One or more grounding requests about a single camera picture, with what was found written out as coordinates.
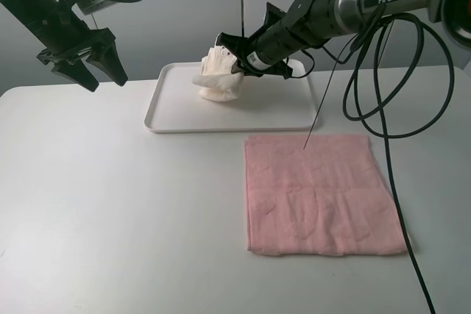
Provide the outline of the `right robot arm PiPER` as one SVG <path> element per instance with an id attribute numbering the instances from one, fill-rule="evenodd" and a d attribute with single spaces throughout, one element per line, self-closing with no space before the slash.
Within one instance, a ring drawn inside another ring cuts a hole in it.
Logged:
<path id="1" fill-rule="evenodd" d="M 294 0 L 287 12 L 266 5 L 263 26 L 248 38 L 221 33 L 216 45 L 236 58 L 234 71 L 246 75 L 277 75 L 287 79 L 286 58 L 306 49 L 320 49 L 330 39 L 366 34 L 376 24 L 404 18 L 425 9 L 432 23 L 442 23 L 447 35 L 470 47 L 470 0 Z"/>

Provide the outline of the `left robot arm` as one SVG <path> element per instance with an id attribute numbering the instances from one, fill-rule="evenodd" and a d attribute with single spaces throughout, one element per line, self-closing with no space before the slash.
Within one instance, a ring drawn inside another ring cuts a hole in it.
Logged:
<path id="1" fill-rule="evenodd" d="M 117 85 L 127 80 L 116 37 L 108 29 L 90 29 L 71 9 L 71 0 L 1 0 L 1 4 L 44 46 L 37 59 L 52 73 L 90 92 L 99 82 L 85 66 L 93 65 Z"/>

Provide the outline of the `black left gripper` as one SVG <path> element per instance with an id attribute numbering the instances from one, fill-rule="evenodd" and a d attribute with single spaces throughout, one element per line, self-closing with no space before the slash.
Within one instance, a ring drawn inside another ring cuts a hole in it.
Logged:
<path id="1" fill-rule="evenodd" d="M 114 34 L 108 29 L 91 29 L 78 44 L 69 46 L 64 51 L 54 53 L 44 49 L 37 59 L 47 65 L 60 64 L 60 74 L 90 92 L 94 92 L 99 82 L 88 70 L 82 59 L 105 73 L 117 85 L 124 86 L 128 76 L 118 57 Z"/>

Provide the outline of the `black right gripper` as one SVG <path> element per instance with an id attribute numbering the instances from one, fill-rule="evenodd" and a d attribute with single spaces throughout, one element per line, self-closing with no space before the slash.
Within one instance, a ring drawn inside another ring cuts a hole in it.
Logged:
<path id="1" fill-rule="evenodd" d="M 265 63 L 256 50 L 249 47 L 248 38 L 222 32 L 216 37 L 215 44 L 225 47 L 233 55 L 231 74 L 256 77 L 275 75 L 284 79 L 289 79 L 293 74 L 293 69 L 282 60 L 276 64 Z"/>

